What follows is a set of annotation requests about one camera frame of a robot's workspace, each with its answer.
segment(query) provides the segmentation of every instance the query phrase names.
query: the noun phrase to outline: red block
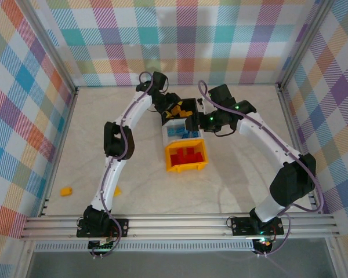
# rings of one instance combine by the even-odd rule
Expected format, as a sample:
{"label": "red block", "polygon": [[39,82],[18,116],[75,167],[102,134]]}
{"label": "red block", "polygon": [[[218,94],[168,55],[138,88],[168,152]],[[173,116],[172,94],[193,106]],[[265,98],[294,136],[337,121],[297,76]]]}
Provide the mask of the red block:
{"label": "red block", "polygon": [[194,148],[187,148],[187,154],[188,155],[194,155],[195,154],[195,149]]}
{"label": "red block", "polygon": [[179,157],[179,164],[186,164],[186,160],[184,158],[183,148],[178,149],[177,153],[178,153],[178,157]]}
{"label": "red block", "polygon": [[196,162],[195,155],[186,155],[186,162],[187,163],[195,163]]}
{"label": "red block", "polygon": [[200,152],[197,152],[195,155],[196,162],[204,162],[204,159],[202,158],[202,155]]}
{"label": "red block", "polygon": [[178,155],[171,155],[170,156],[170,161],[172,162],[172,166],[178,165],[179,164],[179,157],[178,157]]}

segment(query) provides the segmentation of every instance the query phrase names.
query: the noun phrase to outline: yellow bin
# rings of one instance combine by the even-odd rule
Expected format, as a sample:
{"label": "yellow bin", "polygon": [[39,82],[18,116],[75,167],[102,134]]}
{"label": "yellow bin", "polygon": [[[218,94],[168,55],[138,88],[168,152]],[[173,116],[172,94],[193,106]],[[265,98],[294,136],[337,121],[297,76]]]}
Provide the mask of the yellow bin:
{"label": "yellow bin", "polygon": [[[200,152],[203,162],[186,163],[172,166],[170,159],[171,155],[177,154],[179,148],[194,148],[194,152]],[[202,170],[209,163],[208,155],[206,154],[204,139],[183,140],[170,143],[165,147],[166,170],[172,172],[182,172],[186,170]]]}

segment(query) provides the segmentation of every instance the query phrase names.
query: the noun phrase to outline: yellow toy piece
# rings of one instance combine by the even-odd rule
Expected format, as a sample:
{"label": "yellow toy piece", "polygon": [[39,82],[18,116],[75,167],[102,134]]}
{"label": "yellow toy piece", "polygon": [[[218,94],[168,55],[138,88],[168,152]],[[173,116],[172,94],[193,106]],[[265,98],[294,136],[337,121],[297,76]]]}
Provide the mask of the yellow toy piece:
{"label": "yellow toy piece", "polygon": [[116,186],[115,192],[114,192],[114,196],[120,195],[121,193],[122,193],[122,192],[121,192],[120,187]]}
{"label": "yellow toy piece", "polygon": [[176,115],[178,115],[179,114],[179,112],[180,112],[180,106],[179,105],[176,105],[176,106],[174,106],[174,108],[172,109],[172,115],[173,116],[176,116]]}
{"label": "yellow toy piece", "polygon": [[186,117],[187,116],[187,112],[182,110],[182,111],[179,112],[179,116],[181,116],[182,118]]}
{"label": "yellow toy piece", "polygon": [[166,113],[166,118],[167,118],[167,119],[170,118],[170,117],[172,116],[172,114],[171,114],[169,111],[165,111],[165,113]]}
{"label": "yellow toy piece", "polygon": [[60,196],[68,196],[72,194],[72,188],[71,187],[64,187],[60,190]]}

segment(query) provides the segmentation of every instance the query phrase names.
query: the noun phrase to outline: white marble floor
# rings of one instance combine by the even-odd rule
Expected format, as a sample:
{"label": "white marble floor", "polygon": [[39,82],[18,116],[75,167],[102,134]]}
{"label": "white marble floor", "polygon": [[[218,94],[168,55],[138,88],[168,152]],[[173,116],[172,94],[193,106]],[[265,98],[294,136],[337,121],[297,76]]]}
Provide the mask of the white marble floor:
{"label": "white marble floor", "polygon": [[[229,89],[237,101],[250,101],[264,121],[291,143],[274,86]],[[169,91],[181,98],[200,97],[197,86],[170,86]],[[104,167],[104,124],[122,113],[134,92],[133,87],[80,89],[47,215],[82,214],[90,204]],[[248,212],[267,196],[275,176],[257,148],[238,133],[224,138],[205,133],[209,164],[202,171],[182,173],[165,170],[158,113],[145,112],[133,136],[135,152],[120,175],[122,194],[114,197],[114,214]],[[61,197],[65,186],[71,186],[73,193]],[[310,207],[308,197],[297,203]]]}

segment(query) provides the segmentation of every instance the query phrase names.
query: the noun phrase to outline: white container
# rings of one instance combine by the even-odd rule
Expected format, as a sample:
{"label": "white container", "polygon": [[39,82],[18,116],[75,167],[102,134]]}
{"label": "white container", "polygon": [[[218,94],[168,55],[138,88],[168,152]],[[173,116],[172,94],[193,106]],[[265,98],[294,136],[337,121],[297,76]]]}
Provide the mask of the white container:
{"label": "white container", "polygon": [[162,138],[164,141],[164,147],[167,147],[168,145],[170,145],[173,142],[178,142],[178,141],[188,141],[188,140],[193,140],[193,139],[204,139],[204,134],[202,132],[202,130],[197,131],[198,137],[194,138],[183,138],[182,139],[182,135],[175,135],[175,136],[169,136],[168,135],[168,130],[169,129],[178,129],[180,127],[185,127],[185,122],[186,119],[182,118],[182,119],[172,119],[169,120],[168,122],[166,122],[163,126],[162,126]]}

